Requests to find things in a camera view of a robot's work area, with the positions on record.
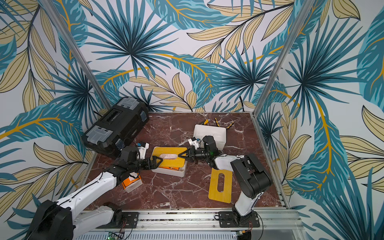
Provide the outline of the white plastic tissue box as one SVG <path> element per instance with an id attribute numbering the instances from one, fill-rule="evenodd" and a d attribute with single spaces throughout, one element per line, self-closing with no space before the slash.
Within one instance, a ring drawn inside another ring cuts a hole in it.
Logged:
<path id="1" fill-rule="evenodd" d="M 186 173 L 186 168 L 187 168 L 187 162 L 185 163 L 185 165 L 183 167 L 179 168 L 178 171 L 163 169 L 163 168 L 158 167 L 158 168 L 152 170 L 152 172 L 170 175 L 170 176 L 175 176 L 175 177 L 184 177 L 185 173 Z"/>

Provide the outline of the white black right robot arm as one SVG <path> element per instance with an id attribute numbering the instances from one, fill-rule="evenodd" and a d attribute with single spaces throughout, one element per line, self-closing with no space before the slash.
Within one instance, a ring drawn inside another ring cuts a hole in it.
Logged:
<path id="1" fill-rule="evenodd" d="M 213 136 L 203 137 L 203 147 L 198 140 L 189 139 L 190 147 L 178 154 L 187 162 L 207 163 L 212 169 L 227 170 L 234 173 L 241 187 L 239 199 L 229 212 L 218 212 L 221 228 L 259 227 L 260 217 L 254 211 L 256 202 L 270 186 L 273 179 L 255 154 L 227 155 L 217 148 Z"/>

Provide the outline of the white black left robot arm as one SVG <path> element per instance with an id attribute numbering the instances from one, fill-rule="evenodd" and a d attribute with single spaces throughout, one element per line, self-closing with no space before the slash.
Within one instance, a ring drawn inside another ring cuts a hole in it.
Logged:
<path id="1" fill-rule="evenodd" d="M 27 240 L 74 240 L 109 224 L 118 208 L 102 206 L 87 214 L 82 211 L 100 196 L 128 179 L 132 173 L 154 170 L 163 159 L 147 158 L 146 148 L 127 146 L 101 174 L 72 194 L 39 205 L 26 233 Z"/>

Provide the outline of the black plastic toolbox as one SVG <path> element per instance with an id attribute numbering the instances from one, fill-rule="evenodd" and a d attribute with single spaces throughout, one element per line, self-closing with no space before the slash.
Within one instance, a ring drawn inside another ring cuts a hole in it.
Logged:
<path id="1" fill-rule="evenodd" d="M 148 121 L 149 109 L 145 103 L 124 97 L 82 135 L 82 141 L 87 148 L 116 159 Z"/>

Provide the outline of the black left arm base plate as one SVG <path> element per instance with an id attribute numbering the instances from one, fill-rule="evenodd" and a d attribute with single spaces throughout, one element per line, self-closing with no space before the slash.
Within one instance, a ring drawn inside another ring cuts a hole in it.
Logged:
<path id="1" fill-rule="evenodd" d="M 139 212 L 118 212 L 114 213 L 110 222 L 112 227 L 118 229 L 135 229 L 138 224 Z"/>

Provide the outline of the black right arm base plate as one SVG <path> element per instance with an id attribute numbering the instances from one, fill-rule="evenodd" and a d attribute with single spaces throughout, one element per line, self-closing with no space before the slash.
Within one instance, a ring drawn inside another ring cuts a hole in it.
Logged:
<path id="1" fill-rule="evenodd" d="M 237 212 L 226 211 L 218 212 L 215 219 L 219 221 L 221 228 L 258 228 L 260 227 L 259 216 L 255 211 L 251 211 L 245 216 L 240 216 Z"/>

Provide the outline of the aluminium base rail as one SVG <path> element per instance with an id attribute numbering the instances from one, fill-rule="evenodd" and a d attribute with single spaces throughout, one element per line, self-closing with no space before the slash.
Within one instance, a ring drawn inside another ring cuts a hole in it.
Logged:
<path id="1" fill-rule="evenodd" d="M 251 220 L 238 227 L 229 224 L 230 208 L 212 209 L 155 209 L 137 210 L 135 231 L 240 231 L 240 230 L 294 230 L 303 231 L 304 225 L 295 210 L 285 208 L 255 208 Z"/>

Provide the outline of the left aluminium corner post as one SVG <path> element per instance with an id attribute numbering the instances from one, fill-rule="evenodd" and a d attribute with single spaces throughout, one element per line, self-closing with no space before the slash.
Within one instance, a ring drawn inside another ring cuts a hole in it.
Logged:
<path id="1" fill-rule="evenodd" d="M 86 59 L 82 55 L 80 48 L 78 47 L 75 39 L 73 38 L 72 34 L 69 31 L 69 28 L 66 27 L 65 21 L 62 19 L 57 8 L 54 6 L 53 1 L 42 0 L 41 4 L 42 4 L 42 7 L 47 11 L 47 14 L 52 20 L 52 22 L 54 23 L 54 25 L 57 27 L 58 32 L 63 37 L 64 41 L 69 47 L 69 50 L 73 53 L 74 58 L 77 60 L 77 63 L 80 65 L 80 67 L 84 71 L 84 74 L 90 81 L 95 92 L 99 95 L 102 105 L 107 110 L 109 110 L 111 108 L 109 101 L 107 100 L 104 93 L 102 92 L 102 89 L 98 84 L 95 75 L 93 74 L 91 68 L 89 67 Z"/>

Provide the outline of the aluminium corner post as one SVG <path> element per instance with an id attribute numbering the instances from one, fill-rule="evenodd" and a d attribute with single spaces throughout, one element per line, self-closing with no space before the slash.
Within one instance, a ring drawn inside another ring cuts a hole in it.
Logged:
<path id="1" fill-rule="evenodd" d="M 278 76 L 278 72 L 281 69 L 281 66 L 282 66 L 285 58 L 289 54 L 297 36 L 301 30 L 302 25 L 305 23 L 306 17 L 309 14 L 311 7 L 313 6 L 314 2 L 315 2 L 314 0 L 303 2 L 303 5 L 300 9 L 300 12 L 298 13 L 297 18 L 295 19 L 295 21 L 293 23 L 292 31 L 291 31 L 290 35 L 287 36 L 286 42 L 282 47 L 282 50 L 279 54 L 279 57 L 277 58 L 276 64 L 271 71 L 271 74 L 270 74 L 270 76 L 269 76 L 269 78 L 268 78 L 268 80 L 264 86 L 264 89 L 262 91 L 262 94 L 260 95 L 260 98 L 258 99 L 258 104 L 256 105 L 255 110 L 253 111 L 253 117 L 254 118 L 257 118 L 257 116 L 261 112 L 263 104 L 266 101 L 266 99 L 268 98 L 269 91 L 271 90 L 271 88 L 273 86 L 274 80 Z"/>
<path id="2" fill-rule="evenodd" d="M 104 93 L 102 92 L 102 89 L 98 84 L 95 75 L 93 74 L 91 68 L 89 67 L 86 59 L 82 55 L 80 48 L 78 47 L 75 39 L 73 38 L 72 34 L 69 31 L 69 28 L 66 27 L 65 21 L 62 19 L 57 8 L 54 6 L 53 1 L 42 0 L 41 4 L 42 4 L 42 7 L 47 11 L 47 14 L 52 20 L 52 22 L 54 23 L 54 25 L 57 27 L 58 32 L 63 37 L 64 41 L 69 47 L 69 50 L 73 53 L 74 58 L 77 60 L 77 63 L 80 65 L 80 67 L 84 71 L 84 74 L 90 81 L 95 92 L 99 95 L 102 105 L 107 110 L 109 110 L 111 108 L 109 101 L 107 100 Z"/>

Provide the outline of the right aluminium corner post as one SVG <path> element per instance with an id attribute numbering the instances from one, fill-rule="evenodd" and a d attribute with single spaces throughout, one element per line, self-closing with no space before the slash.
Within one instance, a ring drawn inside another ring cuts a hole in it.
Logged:
<path id="1" fill-rule="evenodd" d="M 253 111 L 253 117 L 254 118 L 257 118 L 257 116 L 261 112 L 263 104 L 266 101 L 266 99 L 268 98 L 269 91 L 271 90 L 271 88 L 273 86 L 274 80 L 278 76 L 278 72 L 281 69 L 281 66 L 282 66 L 285 58 L 289 54 L 297 36 L 301 30 L 302 25 L 305 23 L 306 17 L 309 14 L 311 7 L 313 6 L 314 2 L 315 2 L 314 0 L 303 2 L 303 5 L 300 9 L 300 12 L 298 13 L 297 18 L 295 19 L 295 21 L 293 23 L 292 31 L 291 31 L 290 35 L 287 36 L 286 42 L 282 47 L 282 50 L 279 54 L 279 57 L 277 58 L 276 64 L 271 71 L 271 74 L 270 74 L 270 76 L 269 76 L 269 78 L 268 78 L 268 80 L 264 86 L 264 89 L 262 91 L 262 94 L 260 95 L 260 98 L 258 99 L 258 104 L 256 105 L 255 110 Z"/>

